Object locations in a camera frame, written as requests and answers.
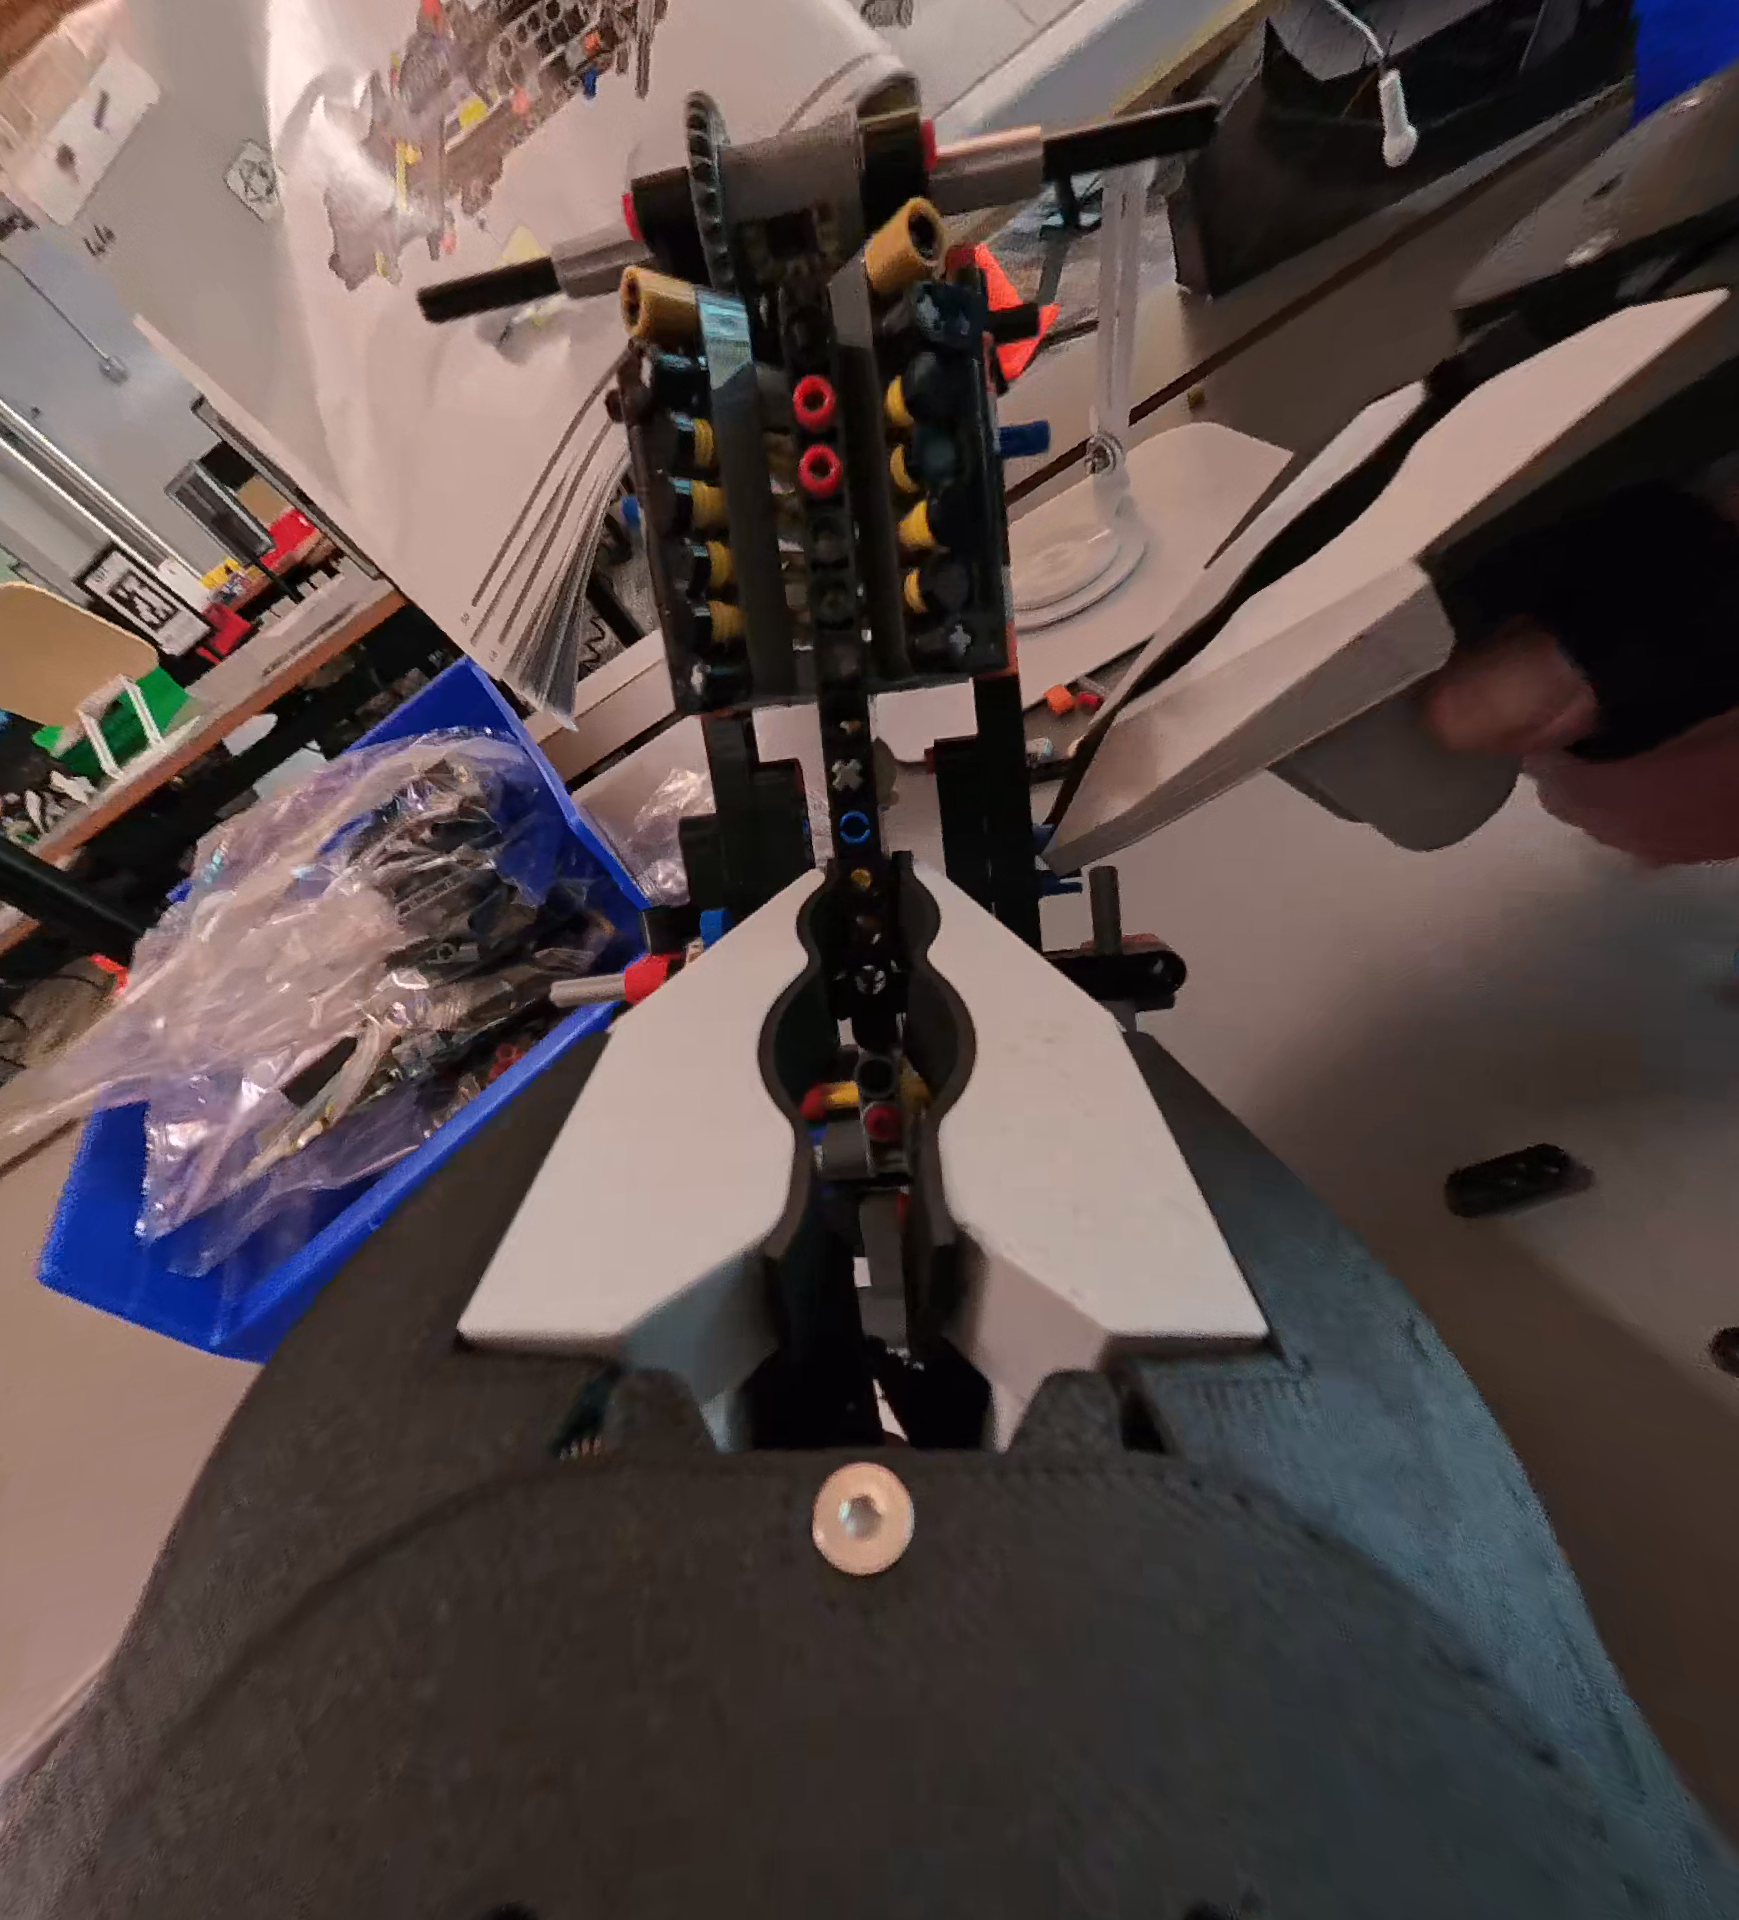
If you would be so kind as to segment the person's right hand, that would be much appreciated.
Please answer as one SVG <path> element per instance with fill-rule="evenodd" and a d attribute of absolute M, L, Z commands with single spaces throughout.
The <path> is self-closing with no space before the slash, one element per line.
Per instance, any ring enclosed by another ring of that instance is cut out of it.
<path fill-rule="evenodd" d="M 1645 863 L 1739 857 L 1739 456 L 1507 543 L 1459 612 L 1480 628 L 1419 695 L 1444 748 L 1516 757 Z"/>

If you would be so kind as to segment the black lego technic model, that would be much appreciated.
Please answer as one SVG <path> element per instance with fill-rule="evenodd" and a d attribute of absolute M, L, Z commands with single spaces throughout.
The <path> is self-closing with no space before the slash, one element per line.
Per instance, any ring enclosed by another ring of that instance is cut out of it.
<path fill-rule="evenodd" d="M 859 1254 L 908 1347 L 949 1339 L 938 1127 L 974 1028 L 922 959 L 938 916 L 917 865 L 1046 955 L 992 376 L 1035 320 L 992 308 L 943 218 L 1193 153 L 1214 129 L 1194 98 L 953 146 L 917 107 L 730 140 L 694 92 L 684 164 L 631 182 L 619 230 L 419 293 L 449 324 L 598 296 L 618 269 L 613 406 L 667 683 L 714 782 L 684 851 L 694 932 L 727 925 L 697 959 L 801 874 L 823 877 L 802 916 L 812 974 L 774 1014 L 801 1119 L 760 1250 L 775 1350 L 801 1341 L 796 1311 L 833 1311 L 859 1356 Z M 627 1011 L 697 959 L 652 952 L 619 984 Z M 1160 946 L 1047 961 L 1083 995 L 1130 961 L 1170 970 Z"/>

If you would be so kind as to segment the lego instruction booklet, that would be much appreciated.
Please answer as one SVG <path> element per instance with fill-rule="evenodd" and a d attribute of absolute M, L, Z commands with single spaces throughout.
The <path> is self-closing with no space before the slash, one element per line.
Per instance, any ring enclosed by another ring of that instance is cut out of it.
<path fill-rule="evenodd" d="M 419 287 L 558 252 L 681 156 L 895 98 L 949 134 L 1071 2 L 73 2 L 13 68 L 10 188 L 335 534 L 530 706 L 572 706 L 578 574 L 627 468 L 595 299 L 428 324 Z"/>

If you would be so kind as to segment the blue storage bin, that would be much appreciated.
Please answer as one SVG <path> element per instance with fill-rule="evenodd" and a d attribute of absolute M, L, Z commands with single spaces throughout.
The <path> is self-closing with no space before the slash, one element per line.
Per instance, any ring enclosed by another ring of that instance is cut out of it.
<path fill-rule="evenodd" d="M 582 811 L 539 742 L 527 733 L 519 709 L 513 709 L 497 683 L 470 658 L 461 658 L 432 679 L 358 745 L 440 728 L 491 728 L 527 740 L 530 755 L 545 766 L 545 782 L 554 785 L 569 811 Z M 604 842 L 591 820 L 584 832 Z M 501 1118 L 504 1107 L 534 1086 L 572 1046 L 607 1028 L 619 996 L 610 979 L 622 967 L 636 967 L 642 955 L 643 935 L 628 961 L 554 987 L 551 996 L 566 1008 L 566 1017 L 542 1038 L 501 1046 L 491 1085 L 474 1095 L 465 1113 L 447 1119 L 410 1160 L 375 1184 L 350 1188 L 346 1206 L 335 1200 L 313 1206 L 316 1235 L 289 1254 L 268 1254 L 257 1247 L 247 1247 L 203 1277 L 179 1277 L 172 1266 L 172 1254 L 141 1244 L 129 1224 L 126 1206 L 139 1199 L 139 1176 L 145 1173 L 141 1107 L 132 1106 L 115 1118 L 96 1118 L 94 1127 L 85 1124 L 76 1166 L 43 1250 L 40 1281 L 217 1356 L 271 1359 L 281 1336 L 302 1318 L 329 1280 L 449 1154 Z"/>

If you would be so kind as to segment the black box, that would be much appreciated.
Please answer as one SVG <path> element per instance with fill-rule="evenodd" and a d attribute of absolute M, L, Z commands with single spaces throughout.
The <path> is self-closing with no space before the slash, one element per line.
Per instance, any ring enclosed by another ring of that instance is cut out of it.
<path fill-rule="evenodd" d="M 1176 284 L 1229 296 L 1630 80 L 1633 2 L 1278 2 L 1170 197 Z"/>

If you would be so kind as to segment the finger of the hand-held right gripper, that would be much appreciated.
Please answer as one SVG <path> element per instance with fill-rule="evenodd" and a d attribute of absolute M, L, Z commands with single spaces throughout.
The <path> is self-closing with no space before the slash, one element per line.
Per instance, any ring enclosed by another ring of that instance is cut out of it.
<path fill-rule="evenodd" d="M 1074 748 L 1056 845 L 1133 845 L 1450 658 L 1429 537 L 1372 526 L 1441 412 L 1429 376 L 1366 405 L 1193 577 Z"/>
<path fill-rule="evenodd" d="M 1372 526 L 1390 538 L 1429 537 L 1419 567 L 1432 588 L 1432 612 L 1444 615 L 1452 631 L 1450 658 L 1459 649 L 1459 631 L 1432 567 L 1452 556 L 1459 538 L 1492 534 L 1541 481 L 1565 475 L 1573 463 L 1612 442 L 1616 429 L 1642 420 L 1648 399 L 1664 399 L 1669 381 L 1655 369 L 1675 360 L 1682 339 L 1728 299 L 1728 290 L 1697 290 L 1619 308 L 1513 369 L 1492 372 L 1471 391 L 1462 390 L 1459 363 L 1429 376 L 1444 412 L 1411 448 L 1372 513 Z M 1336 817 L 1362 823 L 1398 848 L 1459 845 L 1507 806 L 1519 770 L 1513 757 L 1459 755 L 1435 742 L 1413 695 L 1441 667 L 1435 665 L 1419 683 L 1263 772 L 1276 772 Z M 1142 842 L 1056 845 L 1053 806 L 1047 823 L 1046 859 L 1056 872 L 1086 868 Z"/>

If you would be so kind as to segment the tan wooden chair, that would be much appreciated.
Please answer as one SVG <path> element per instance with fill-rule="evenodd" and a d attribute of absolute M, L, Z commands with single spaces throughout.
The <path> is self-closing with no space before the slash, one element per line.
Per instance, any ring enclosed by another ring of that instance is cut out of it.
<path fill-rule="evenodd" d="M 102 785 L 121 778 L 123 764 L 102 728 L 117 701 L 135 709 L 145 748 L 164 748 L 161 725 L 141 689 L 157 665 L 150 642 L 96 612 L 43 588 L 0 585 L 0 709 L 78 733 L 96 757 L 96 782 L 69 785 L 63 772 L 51 772 L 58 790 L 94 799 Z"/>

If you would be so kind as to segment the pile of clear lego bags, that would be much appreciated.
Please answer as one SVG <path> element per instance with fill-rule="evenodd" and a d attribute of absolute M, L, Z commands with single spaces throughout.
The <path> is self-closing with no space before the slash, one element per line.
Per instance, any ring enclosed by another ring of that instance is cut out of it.
<path fill-rule="evenodd" d="M 0 1142 L 139 1106 L 135 1238 L 179 1277 L 289 1254 L 636 955 L 643 896 L 530 742 L 368 742 L 200 842 L 115 1007 L 24 1074 Z"/>

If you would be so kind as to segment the green crate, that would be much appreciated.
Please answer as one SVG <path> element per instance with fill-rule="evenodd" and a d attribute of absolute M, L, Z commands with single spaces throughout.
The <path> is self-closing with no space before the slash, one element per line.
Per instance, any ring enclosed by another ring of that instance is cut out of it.
<path fill-rule="evenodd" d="M 112 782 L 145 755 L 161 751 L 161 740 L 178 736 L 197 703 L 161 667 L 148 671 L 132 691 L 123 683 L 100 685 L 85 697 L 69 725 L 46 725 L 33 733 L 51 764 L 87 782 Z"/>

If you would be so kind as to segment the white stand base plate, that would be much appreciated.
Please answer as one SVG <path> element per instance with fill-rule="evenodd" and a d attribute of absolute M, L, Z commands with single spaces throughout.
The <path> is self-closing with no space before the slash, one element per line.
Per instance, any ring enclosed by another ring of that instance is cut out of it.
<path fill-rule="evenodd" d="M 1019 517 L 1010 538 L 1025 701 L 1143 648 L 1287 463 L 1287 447 L 1190 423 Z"/>

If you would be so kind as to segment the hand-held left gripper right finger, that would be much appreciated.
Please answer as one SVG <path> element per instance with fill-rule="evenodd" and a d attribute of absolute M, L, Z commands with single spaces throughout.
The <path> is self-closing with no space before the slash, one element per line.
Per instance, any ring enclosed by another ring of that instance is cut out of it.
<path fill-rule="evenodd" d="M 1133 1034 L 938 865 L 917 880 L 938 916 L 922 959 L 974 1028 L 938 1157 L 949 1341 L 992 1386 L 992 1444 L 1053 1375 L 1263 1350 L 1267 1311 Z"/>

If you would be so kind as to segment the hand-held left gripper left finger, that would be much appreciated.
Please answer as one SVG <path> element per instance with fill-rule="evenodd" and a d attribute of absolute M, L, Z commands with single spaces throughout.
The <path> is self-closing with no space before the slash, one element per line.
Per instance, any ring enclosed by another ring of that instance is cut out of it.
<path fill-rule="evenodd" d="M 807 872 L 607 1028 L 458 1315 L 474 1350 L 667 1372 L 703 1408 L 775 1350 L 760 1250 L 801 1119 L 774 1014 L 812 974 Z"/>

